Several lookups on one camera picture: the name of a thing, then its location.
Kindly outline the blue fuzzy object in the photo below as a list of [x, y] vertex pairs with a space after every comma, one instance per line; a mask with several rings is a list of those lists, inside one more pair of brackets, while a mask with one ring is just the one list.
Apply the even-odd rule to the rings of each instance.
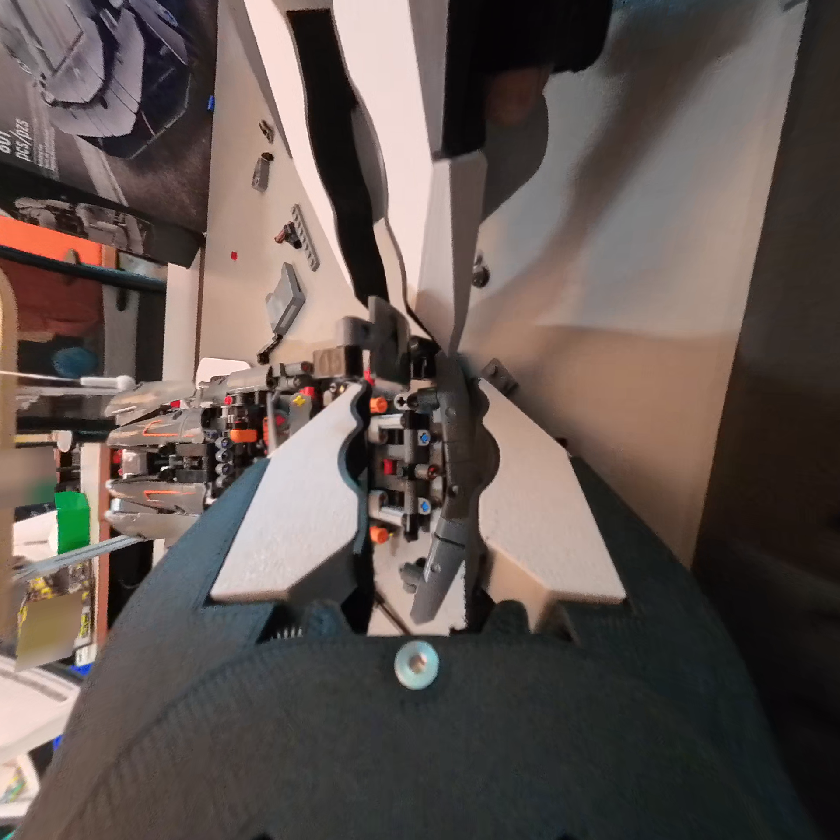
[[97, 354], [80, 345], [58, 349], [51, 356], [51, 364], [59, 377], [71, 380], [93, 376], [100, 367]]

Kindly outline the grey orange lego car model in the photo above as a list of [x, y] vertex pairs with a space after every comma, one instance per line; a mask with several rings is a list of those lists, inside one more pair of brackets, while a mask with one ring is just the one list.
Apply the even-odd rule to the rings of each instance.
[[[268, 457], [325, 408], [313, 380], [312, 359], [213, 377], [168, 404], [156, 390], [115, 397], [107, 408], [116, 424], [108, 446], [121, 467], [108, 482], [111, 526], [125, 536], [172, 543], [249, 468], [262, 465], [258, 486]], [[361, 492], [354, 560], [369, 542], [350, 446], [347, 466]]]

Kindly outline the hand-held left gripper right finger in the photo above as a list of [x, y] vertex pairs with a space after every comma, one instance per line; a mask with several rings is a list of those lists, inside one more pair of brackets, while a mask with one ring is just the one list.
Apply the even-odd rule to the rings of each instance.
[[617, 605], [627, 598], [565, 448], [487, 380], [482, 418], [498, 467], [479, 495], [494, 602], [522, 604], [531, 629], [559, 602]]

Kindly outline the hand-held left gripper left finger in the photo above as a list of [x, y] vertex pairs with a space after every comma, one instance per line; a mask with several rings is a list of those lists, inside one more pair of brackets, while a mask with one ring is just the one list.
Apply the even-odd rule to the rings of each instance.
[[347, 466], [363, 430], [353, 383], [270, 457], [210, 591], [221, 603], [342, 603], [356, 588], [361, 491]]

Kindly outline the lego instruction booklet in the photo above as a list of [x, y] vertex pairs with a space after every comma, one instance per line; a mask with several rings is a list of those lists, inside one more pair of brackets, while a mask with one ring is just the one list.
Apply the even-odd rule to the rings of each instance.
[[27, 582], [17, 610], [16, 670], [75, 659], [89, 646], [94, 595], [89, 560]]

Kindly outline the grey lego panel assembly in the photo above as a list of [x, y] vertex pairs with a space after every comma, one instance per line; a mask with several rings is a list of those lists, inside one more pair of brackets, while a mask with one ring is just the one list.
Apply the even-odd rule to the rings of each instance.
[[266, 313], [272, 333], [283, 339], [306, 302], [294, 265], [285, 262], [275, 289], [266, 296]]

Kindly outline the grey lego wheel arch assembly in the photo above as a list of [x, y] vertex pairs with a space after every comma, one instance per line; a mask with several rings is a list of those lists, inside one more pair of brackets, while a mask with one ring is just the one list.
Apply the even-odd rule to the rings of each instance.
[[466, 628], [482, 600], [481, 398], [457, 358], [414, 335], [390, 302], [371, 297], [367, 312], [343, 318], [337, 344], [315, 352], [320, 404], [357, 387], [363, 426], [351, 440], [351, 474], [360, 473], [367, 541], [392, 544], [392, 577], [407, 598], [399, 621], [431, 627], [455, 591], [450, 626]]

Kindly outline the grey two-stud lego plate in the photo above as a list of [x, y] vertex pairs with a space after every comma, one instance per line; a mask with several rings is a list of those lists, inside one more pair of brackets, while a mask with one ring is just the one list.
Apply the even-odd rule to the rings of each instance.
[[481, 369], [479, 376], [507, 398], [512, 398], [518, 389], [518, 381], [498, 358], [491, 359]]

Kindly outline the green plastic container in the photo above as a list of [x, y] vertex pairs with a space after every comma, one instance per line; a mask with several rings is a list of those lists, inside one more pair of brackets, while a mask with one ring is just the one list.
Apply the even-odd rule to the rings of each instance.
[[79, 491], [64, 490], [55, 494], [56, 553], [58, 555], [86, 548], [90, 544], [90, 508]]

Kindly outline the person's right hand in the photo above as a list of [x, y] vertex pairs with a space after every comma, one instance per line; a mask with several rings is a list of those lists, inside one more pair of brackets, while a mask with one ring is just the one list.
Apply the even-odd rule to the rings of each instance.
[[488, 123], [510, 127], [525, 120], [541, 99], [550, 74], [551, 65], [521, 67], [490, 74], [485, 86], [485, 114]]

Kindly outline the dark box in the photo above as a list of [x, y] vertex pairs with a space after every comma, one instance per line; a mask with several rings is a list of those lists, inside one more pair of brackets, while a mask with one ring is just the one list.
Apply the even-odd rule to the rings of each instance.
[[188, 268], [218, 2], [2, 1], [2, 216]]

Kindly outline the grey lego plate with holes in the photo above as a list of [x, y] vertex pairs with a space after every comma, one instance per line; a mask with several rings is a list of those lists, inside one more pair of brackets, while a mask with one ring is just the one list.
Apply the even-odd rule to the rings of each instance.
[[302, 252], [308, 263], [310, 271], [318, 271], [321, 265], [319, 254], [316, 250], [313, 239], [310, 236], [308, 226], [299, 203], [293, 204], [290, 208], [290, 225], [293, 230], [292, 239], [295, 243], [297, 243], [296, 245], [293, 245], [293, 247]]

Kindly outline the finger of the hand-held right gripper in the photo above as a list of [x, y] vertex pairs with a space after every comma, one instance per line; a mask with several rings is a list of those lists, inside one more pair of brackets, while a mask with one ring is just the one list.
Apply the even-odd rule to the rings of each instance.
[[487, 159], [444, 151], [450, 2], [338, 1], [333, 18], [385, 178], [402, 304], [446, 354], [466, 324]]
[[375, 237], [382, 180], [333, 2], [245, 2], [290, 157], [322, 240], [363, 306], [388, 300]]

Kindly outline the orange board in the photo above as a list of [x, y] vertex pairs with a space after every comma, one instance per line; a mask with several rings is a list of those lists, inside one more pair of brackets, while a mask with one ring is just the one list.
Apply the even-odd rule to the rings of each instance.
[[115, 248], [6, 216], [1, 216], [1, 246], [57, 260], [67, 260], [72, 250], [81, 264], [111, 269], [119, 267]]

